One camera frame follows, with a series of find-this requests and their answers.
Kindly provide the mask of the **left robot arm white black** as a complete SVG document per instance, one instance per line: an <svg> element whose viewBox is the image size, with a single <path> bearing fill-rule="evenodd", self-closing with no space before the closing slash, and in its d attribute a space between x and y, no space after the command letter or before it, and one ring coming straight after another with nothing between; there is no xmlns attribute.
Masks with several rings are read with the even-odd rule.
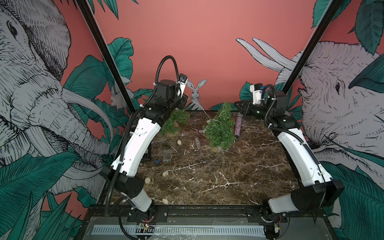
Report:
<svg viewBox="0 0 384 240"><path fill-rule="evenodd" d="M176 72L176 80L160 80L163 64L171 60ZM154 215L154 201L144 190L144 180L136 176L141 159L153 138L170 118L175 109L185 107L188 97L184 90L188 77L180 74L173 56L164 57L157 69L155 88L144 105L141 105L130 117L128 129L121 141L120 155L110 166L104 166L101 174L109 182L105 216L109 217L114 208L110 206L113 190L129 200L131 206L142 213L145 219Z"/></svg>

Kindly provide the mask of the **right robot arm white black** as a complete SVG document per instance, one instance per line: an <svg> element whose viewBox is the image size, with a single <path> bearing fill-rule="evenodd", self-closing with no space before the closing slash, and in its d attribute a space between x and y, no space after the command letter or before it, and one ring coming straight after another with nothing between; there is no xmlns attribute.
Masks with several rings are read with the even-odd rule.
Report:
<svg viewBox="0 0 384 240"><path fill-rule="evenodd" d="M323 167L308 145L297 120L287 108L287 95L273 85L250 85L251 101L235 106L242 115L263 120L283 146L291 168L299 179L300 188L289 194L264 201L260 215L266 223L276 223L282 214L307 212L330 207L345 189Z"/></svg>

